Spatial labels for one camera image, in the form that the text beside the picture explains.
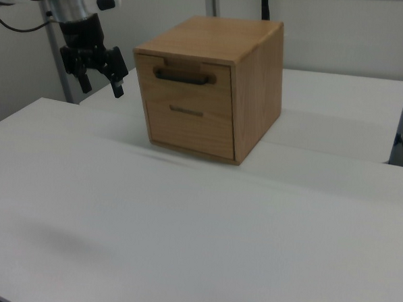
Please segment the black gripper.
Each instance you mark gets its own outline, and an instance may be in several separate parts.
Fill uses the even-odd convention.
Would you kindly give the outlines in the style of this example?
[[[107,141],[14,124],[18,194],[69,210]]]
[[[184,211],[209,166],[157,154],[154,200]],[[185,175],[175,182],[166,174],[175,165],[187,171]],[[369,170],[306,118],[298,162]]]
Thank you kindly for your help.
[[[122,97],[122,84],[128,69],[118,47],[106,50],[99,16],[95,14],[84,20],[61,23],[60,29],[65,40],[65,45],[59,49],[65,71],[75,74],[82,92],[91,92],[86,71],[94,69],[100,73],[105,71],[115,98]]]

